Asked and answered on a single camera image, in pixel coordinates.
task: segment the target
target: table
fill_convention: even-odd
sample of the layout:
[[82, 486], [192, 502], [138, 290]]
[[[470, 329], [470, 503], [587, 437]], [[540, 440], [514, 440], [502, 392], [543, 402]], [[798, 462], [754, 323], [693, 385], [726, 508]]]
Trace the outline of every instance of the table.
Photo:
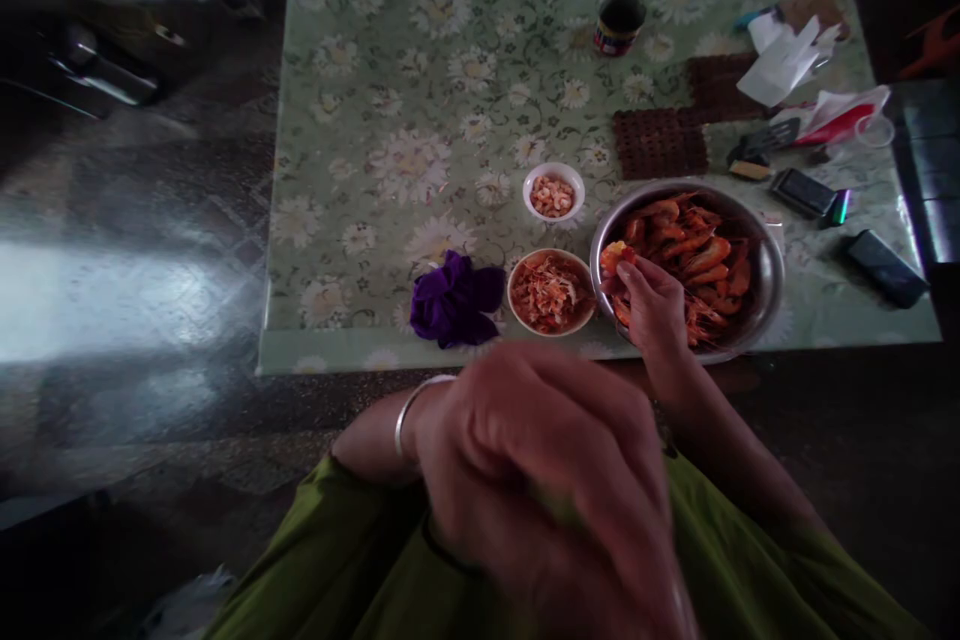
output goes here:
[[[613, 112], [690, 105], [684, 61], [748, 49], [733, 21], [777, 0], [644, 1], [640, 41], [611, 60], [591, 48], [598, 0], [288, 0], [259, 371], [464, 364], [488, 346], [441, 351], [407, 324], [413, 280], [446, 249], [508, 271], [540, 247], [586, 258], [597, 218], [636, 185], [619, 179]], [[852, 38], [791, 102], [874, 84], [854, 0], [837, 1]], [[704, 127], [707, 181], [784, 221], [785, 302], [758, 349], [939, 340], [928, 298], [894, 310], [831, 255], [870, 227], [919, 267], [889, 150], [810, 171], [855, 191], [847, 225], [821, 231], [723, 169], [758, 126]], [[554, 226], [518, 194], [547, 160], [587, 186], [583, 211]], [[532, 337], [506, 305], [494, 319], [505, 338]], [[606, 318], [551, 342], [636, 355]]]

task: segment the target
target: green shirt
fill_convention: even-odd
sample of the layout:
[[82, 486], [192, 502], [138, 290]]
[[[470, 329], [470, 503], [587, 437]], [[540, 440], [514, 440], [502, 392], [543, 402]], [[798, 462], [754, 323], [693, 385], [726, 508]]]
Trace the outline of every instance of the green shirt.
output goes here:
[[[829, 536], [764, 531], [686, 459], [666, 464], [676, 552], [705, 637], [929, 637]], [[372, 485], [326, 458], [206, 637], [537, 635], [481, 572], [435, 538], [421, 483]]]

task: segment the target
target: mobile phone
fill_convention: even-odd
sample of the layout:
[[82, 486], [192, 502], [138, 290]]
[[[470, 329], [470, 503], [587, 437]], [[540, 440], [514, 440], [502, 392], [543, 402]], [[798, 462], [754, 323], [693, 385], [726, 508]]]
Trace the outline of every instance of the mobile phone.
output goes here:
[[867, 277], [895, 305], [907, 309], [930, 289], [927, 281], [890, 249], [873, 230], [864, 230], [846, 248]]
[[794, 210], [811, 219], [826, 215], [837, 196], [836, 191], [794, 168], [780, 173], [773, 181], [770, 191]]

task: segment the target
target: bracelet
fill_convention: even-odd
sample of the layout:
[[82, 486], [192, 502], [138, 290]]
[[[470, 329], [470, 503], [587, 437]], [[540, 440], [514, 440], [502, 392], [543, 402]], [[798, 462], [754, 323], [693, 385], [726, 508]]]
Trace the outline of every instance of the bracelet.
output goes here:
[[397, 415], [397, 428], [393, 432], [393, 444], [397, 448], [398, 458], [403, 461], [407, 460], [406, 455], [403, 454], [403, 445], [400, 443], [400, 433], [403, 432], [403, 421], [407, 419], [407, 411], [410, 410], [410, 406], [413, 405], [413, 401], [420, 396], [420, 393], [423, 392], [424, 388], [426, 388], [428, 385], [435, 385], [438, 382], [452, 382], [456, 379], [456, 375], [436, 375], [429, 380], [424, 380], [422, 383], [417, 385], [412, 393], [410, 393], [410, 397], [407, 398], [407, 401], [403, 404], [403, 407], [400, 408], [400, 414]]

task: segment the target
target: purple cloth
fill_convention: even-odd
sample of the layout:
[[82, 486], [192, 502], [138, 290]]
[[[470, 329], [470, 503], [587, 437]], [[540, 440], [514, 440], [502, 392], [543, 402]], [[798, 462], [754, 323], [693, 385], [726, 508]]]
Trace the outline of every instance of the purple cloth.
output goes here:
[[474, 270], [469, 257], [447, 250], [443, 267], [413, 282], [410, 326], [418, 337], [436, 340], [441, 350], [485, 343], [499, 333], [483, 313], [500, 307], [506, 284], [502, 268]]

